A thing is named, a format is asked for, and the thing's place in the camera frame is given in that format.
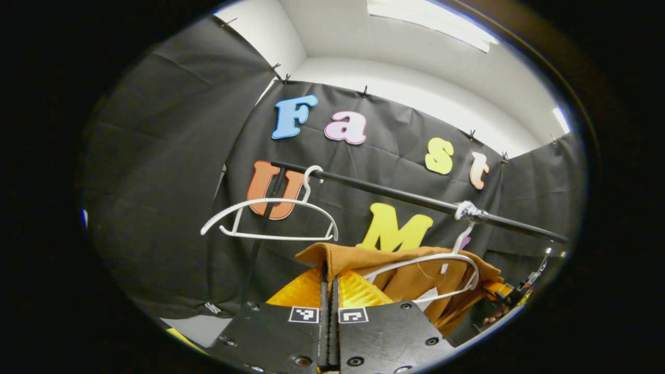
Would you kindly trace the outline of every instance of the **ceiling light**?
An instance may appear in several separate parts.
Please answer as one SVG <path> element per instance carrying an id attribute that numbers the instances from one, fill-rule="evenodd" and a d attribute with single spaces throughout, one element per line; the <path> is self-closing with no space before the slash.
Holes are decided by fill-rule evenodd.
<path id="1" fill-rule="evenodd" d="M 563 133 L 568 134 L 571 131 L 571 128 L 568 126 L 568 122 L 566 122 L 566 118 L 563 116 L 563 112 L 561 112 L 561 107 L 557 106 L 552 110 L 552 113 L 554 113 L 554 116 L 557 117 L 557 120 L 563 129 Z"/>
<path id="2" fill-rule="evenodd" d="M 366 0 L 370 15 L 398 19 L 459 39 L 489 52 L 497 40 L 471 21 L 426 0 Z"/>

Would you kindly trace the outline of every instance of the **hanger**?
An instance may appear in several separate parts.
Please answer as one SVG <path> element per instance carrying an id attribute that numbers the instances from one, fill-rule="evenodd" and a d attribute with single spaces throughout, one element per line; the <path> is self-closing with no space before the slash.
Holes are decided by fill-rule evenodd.
<path id="1" fill-rule="evenodd" d="M 309 195 L 311 193 L 311 188 L 309 186 L 309 183 L 307 180 L 309 179 L 309 174 L 314 171 L 314 170 L 319 170 L 323 171 L 323 169 L 320 166 L 313 165 L 310 166 L 307 171 L 305 171 L 305 174 L 303 176 L 303 186 L 305 187 L 305 195 L 303 196 L 302 200 L 294 200 L 294 199 L 284 199 L 284 198 L 262 198 L 262 199 L 254 199 L 254 200 L 248 200 L 245 202 L 238 203 L 236 205 L 230 206 L 221 212 L 217 213 L 213 218 L 210 218 L 208 222 L 203 225 L 203 228 L 201 229 L 201 235 L 205 235 L 205 233 L 220 219 L 226 217 L 227 215 L 236 212 L 235 214 L 235 221 L 233 222 L 233 228 L 231 231 L 229 231 L 227 228 L 224 227 L 224 225 L 220 225 L 219 229 L 226 235 L 228 236 L 237 236 L 239 238 L 253 238 L 253 239 L 270 239 L 270 240 L 330 240 L 333 239 L 334 241 L 337 241 L 338 238 L 338 232 L 337 232 L 337 224 L 335 224 L 335 221 L 333 217 L 326 212 L 325 210 L 319 208 L 318 206 L 315 206 L 313 204 L 310 204 L 307 202 L 309 199 Z M 289 202 L 292 204 L 296 205 L 302 205 L 306 206 L 309 208 L 312 208 L 318 212 L 323 213 L 328 219 L 331 221 L 330 226 L 328 227 L 328 232 L 326 232 L 325 236 L 321 238 L 307 238 L 307 237 L 294 237 L 294 236 L 273 236 L 273 235 L 260 235 L 260 234 L 244 234 L 241 232 L 238 232 L 238 225 L 240 224 L 240 217 L 242 216 L 243 209 L 246 206 L 254 205 L 257 203 L 261 202 Z"/>
<path id="2" fill-rule="evenodd" d="M 455 211 L 455 219 L 456 220 L 461 220 L 463 218 L 467 218 L 467 212 L 469 209 L 473 207 L 473 204 L 471 202 L 465 201 L 462 203 L 458 204 L 458 209 Z M 390 265 L 384 266 L 383 268 L 380 268 L 379 270 L 375 270 L 369 274 L 366 274 L 364 276 L 365 279 L 369 280 L 372 279 L 373 277 L 377 276 L 378 274 L 387 272 L 388 270 L 393 270 L 396 268 L 401 268 L 402 266 L 410 265 L 410 264 L 415 264 L 417 262 L 423 262 L 423 261 L 432 261 L 432 260 L 461 260 L 464 262 L 467 262 L 473 266 L 473 274 L 469 278 L 469 280 L 466 282 L 464 287 L 460 290 L 445 293 L 443 295 L 437 295 L 437 296 L 432 296 L 432 297 L 426 297 L 424 299 L 415 299 L 412 300 L 414 303 L 425 303 L 427 301 L 434 301 L 437 299 L 443 299 L 445 297 L 450 297 L 453 295 L 457 295 L 459 293 L 465 292 L 469 289 L 475 289 L 475 287 L 478 285 L 478 280 L 480 279 L 480 272 L 478 271 L 478 265 L 469 257 L 465 255 L 458 254 L 460 251 L 460 247 L 462 246 L 462 241 L 466 236 L 469 235 L 471 230 L 473 229 L 473 225 L 475 222 L 473 220 L 469 220 L 469 226 L 467 226 L 466 230 L 462 232 L 457 240 L 455 241 L 455 246 L 453 247 L 453 250 L 449 254 L 432 254 L 428 256 L 422 256 L 419 258 L 414 258 L 412 260 L 404 260 L 404 261 L 399 261 L 399 262 L 394 262 Z"/>

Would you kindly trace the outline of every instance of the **black fabric backdrop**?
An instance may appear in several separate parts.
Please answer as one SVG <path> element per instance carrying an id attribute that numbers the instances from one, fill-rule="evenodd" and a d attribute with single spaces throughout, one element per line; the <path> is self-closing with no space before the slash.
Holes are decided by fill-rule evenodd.
<path id="1" fill-rule="evenodd" d="M 216 212 L 246 201 L 258 160 L 316 164 L 327 172 L 446 202 L 471 200 L 492 214 L 562 234 L 574 232 L 579 216 L 573 208 L 583 200 L 583 189 L 577 182 L 581 175 L 573 172 L 581 153 L 572 134 L 557 147 L 548 144 L 504 164 L 496 151 L 443 121 L 346 89 L 276 81 L 252 110 L 274 77 L 268 69 L 268 62 L 230 27 L 220 28 L 214 17 L 205 19 L 132 69 L 87 131 L 82 207 L 89 213 L 93 242 L 120 285 L 151 315 L 210 313 L 206 302 L 225 315 L 239 309 L 253 240 L 225 236 L 217 225 L 205 237 L 199 230 Z M 300 133 L 272 139 L 275 103 L 308 94 L 317 96 L 318 104 L 309 108 L 306 123 L 297 125 Z M 367 119 L 364 143 L 324 135 L 331 116 L 343 110 Z M 446 175 L 425 166 L 428 142 L 435 137 L 454 146 L 453 168 Z M 483 190 L 469 181 L 474 151 L 487 156 Z M 227 172 L 220 184 L 223 164 Z M 423 246 L 451 248 L 467 225 L 334 181 L 314 179 L 311 186 L 309 202 L 336 220 L 338 244 L 362 242 L 375 202 L 395 207 L 400 227 L 416 214 L 431 217 L 434 225 Z M 228 216 L 220 223 L 231 227 L 232 220 Z M 284 220 L 270 221 L 265 233 L 320 236 L 327 225 L 320 213 L 296 206 Z M 240 231 L 260 227 L 260 216 L 246 208 Z M 513 283 L 534 270 L 532 263 L 539 263 L 545 245 L 488 225 L 477 225 L 470 236 L 465 249 L 504 269 Z M 309 244 L 264 241 L 247 299 L 265 301 L 305 271 L 294 255 Z"/>
<path id="2" fill-rule="evenodd" d="M 241 125 L 275 73 L 231 27 L 205 18 L 118 83 L 84 134 L 81 208 L 94 247 L 151 314 L 208 301 L 197 235 Z"/>

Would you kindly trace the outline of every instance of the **black clothes rod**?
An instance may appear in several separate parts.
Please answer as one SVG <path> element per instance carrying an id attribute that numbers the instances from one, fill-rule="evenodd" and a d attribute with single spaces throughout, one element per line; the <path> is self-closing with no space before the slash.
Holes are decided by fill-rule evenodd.
<path id="1" fill-rule="evenodd" d="M 281 168 L 285 168 L 287 170 L 294 170 L 297 172 L 305 173 L 307 171 L 307 168 L 304 166 L 299 166 L 299 165 L 294 165 L 294 164 L 289 164 L 286 162 L 281 162 L 281 161 L 272 161 L 271 162 L 275 166 L 279 166 Z M 365 182 L 362 180 L 357 180 L 354 178 L 349 178 L 346 176 L 341 176 L 337 174 L 332 174 L 328 172 L 321 172 L 318 170 L 314 170 L 310 174 L 311 176 L 315 176 L 320 179 L 324 180 L 334 180 L 336 182 L 339 182 L 341 184 L 344 184 L 345 186 L 350 186 L 353 188 L 356 188 L 358 190 L 366 191 L 366 192 L 371 192 L 373 194 L 379 194 L 388 198 L 392 198 L 395 200 L 407 202 L 409 204 L 413 205 L 418 205 L 418 206 L 423 206 L 425 208 L 429 208 L 432 210 L 437 210 L 439 212 L 447 213 L 454 215 L 455 212 L 457 212 L 458 206 L 455 204 L 450 204 L 448 202 L 443 202 L 439 200 L 435 200 L 432 198 L 428 198 L 425 196 L 421 195 L 416 195 L 416 194 L 411 194 L 409 192 L 404 192 L 400 190 L 395 190 L 393 188 L 388 188 L 388 187 L 383 187 L 379 186 L 378 184 L 373 184 L 369 182 Z M 485 223 L 485 224 L 490 224 L 492 226 L 498 227 L 498 228 L 505 228 L 508 230 L 512 230 L 515 232 L 520 232 L 522 234 L 527 234 L 530 236 L 535 236 L 538 238 L 544 238 L 547 240 L 551 240 L 553 242 L 557 243 L 562 243 L 562 244 L 567 244 L 569 243 L 569 239 L 566 238 L 563 235 L 559 235 L 555 232 L 551 232 L 548 230 L 544 230 L 542 228 L 538 228 L 536 226 L 531 226 L 527 224 L 523 224 L 518 221 L 513 221 L 509 220 L 507 218 L 495 216 L 493 214 L 489 214 L 485 211 L 483 211 L 483 214 L 481 215 L 481 220 L 479 223 Z"/>

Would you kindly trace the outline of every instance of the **brown cloth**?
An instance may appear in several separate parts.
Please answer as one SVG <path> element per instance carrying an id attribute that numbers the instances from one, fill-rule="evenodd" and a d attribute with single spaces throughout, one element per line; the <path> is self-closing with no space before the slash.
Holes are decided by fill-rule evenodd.
<path id="1" fill-rule="evenodd" d="M 309 264 L 328 264 L 328 285 L 331 287 L 334 277 L 344 270 L 353 269 L 360 275 L 378 270 L 392 262 L 411 260 L 432 255 L 448 254 L 447 248 L 420 247 L 399 252 L 383 252 L 361 247 L 345 247 L 330 243 L 316 243 L 303 250 L 295 257 Z M 484 262 L 480 257 L 467 251 L 460 251 L 478 266 L 480 279 L 473 290 L 434 300 L 426 309 L 425 315 L 444 337 L 449 336 L 462 322 L 470 307 L 487 295 L 481 287 L 484 281 L 500 281 L 501 270 Z M 440 270 L 448 264 L 445 274 Z M 436 287 L 438 294 L 457 291 L 464 287 L 473 273 L 473 267 L 459 260 L 431 260 L 402 266 L 381 273 L 374 279 L 374 285 L 381 289 L 392 301 L 418 299 L 425 291 Z"/>

